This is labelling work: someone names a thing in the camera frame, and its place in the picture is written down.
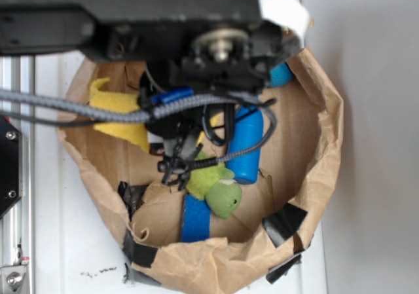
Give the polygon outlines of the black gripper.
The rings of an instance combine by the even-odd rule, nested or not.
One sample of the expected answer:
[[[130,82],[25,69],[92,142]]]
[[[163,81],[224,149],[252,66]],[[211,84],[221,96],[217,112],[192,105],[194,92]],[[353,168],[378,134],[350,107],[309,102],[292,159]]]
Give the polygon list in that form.
[[[197,37],[183,57],[148,61],[138,104],[156,135],[151,151],[166,185],[184,187],[195,169],[233,164],[258,153],[277,120],[259,94],[286,61],[288,39],[263,28],[219,29]]]

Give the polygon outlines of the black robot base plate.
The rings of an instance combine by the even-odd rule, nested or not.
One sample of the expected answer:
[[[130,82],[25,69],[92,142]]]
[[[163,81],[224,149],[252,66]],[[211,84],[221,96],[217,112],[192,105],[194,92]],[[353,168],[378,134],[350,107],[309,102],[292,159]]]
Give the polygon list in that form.
[[[1,116],[1,219],[22,197],[22,135]]]

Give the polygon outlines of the white tape on arm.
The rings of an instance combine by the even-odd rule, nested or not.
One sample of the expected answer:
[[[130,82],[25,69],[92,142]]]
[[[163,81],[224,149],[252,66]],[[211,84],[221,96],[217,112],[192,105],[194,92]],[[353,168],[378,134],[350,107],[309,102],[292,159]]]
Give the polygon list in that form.
[[[310,15],[300,0],[259,0],[263,19],[291,30],[304,42]]]

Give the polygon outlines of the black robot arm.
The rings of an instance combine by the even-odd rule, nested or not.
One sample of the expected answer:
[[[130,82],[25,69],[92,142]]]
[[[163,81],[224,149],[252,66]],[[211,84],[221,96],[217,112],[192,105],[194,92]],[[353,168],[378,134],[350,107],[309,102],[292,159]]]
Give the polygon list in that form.
[[[3,101],[57,109],[85,124],[144,124],[163,139],[158,169],[184,185],[193,170],[258,151],[277,120],[258,95],[270,70],[296,55],[304,30],[278,18],[295,0],[270,11],[268,0],[1,0],[1,55],[29,56],[78,50],[95,62],[142,60],[146,74],[139,110],[121,113],[92,105],[2,90]],[[244,149],[198,161],[204,132],[215,145],[235,135],[237,105],[261,110],[268,131]]]

